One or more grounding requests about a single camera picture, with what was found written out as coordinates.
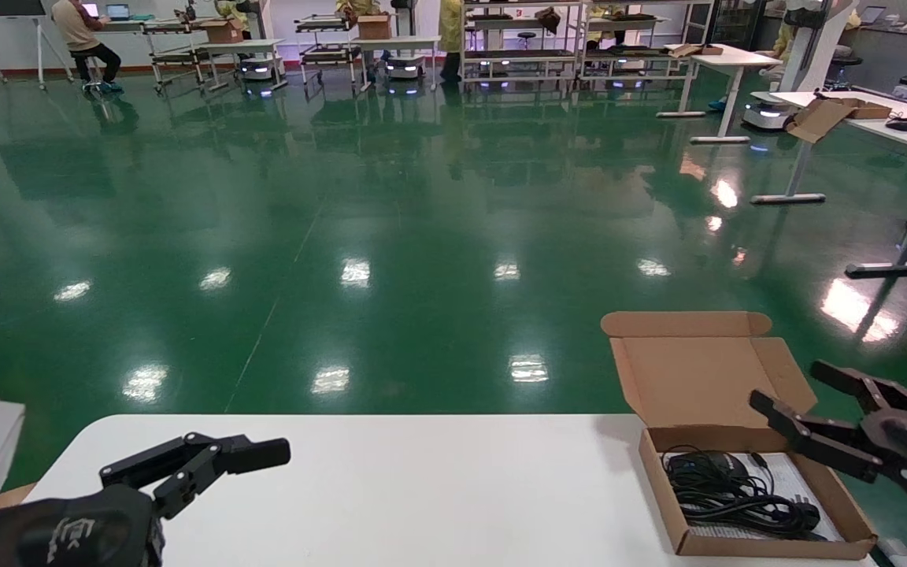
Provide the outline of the left gripper black cover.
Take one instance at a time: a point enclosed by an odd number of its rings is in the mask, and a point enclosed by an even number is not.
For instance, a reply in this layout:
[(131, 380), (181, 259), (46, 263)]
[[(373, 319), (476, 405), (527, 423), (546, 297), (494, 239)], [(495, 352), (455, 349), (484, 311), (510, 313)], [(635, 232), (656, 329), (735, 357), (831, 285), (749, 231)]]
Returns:
[[(101, 491), (2, 507), (0, 566), (161, 566), (158, 516), (172, 520), (224, 475), (289, 462), (285, 438), (174, 438), (104, 465)], [(155, 482), (154, 500), (137, 491)]]

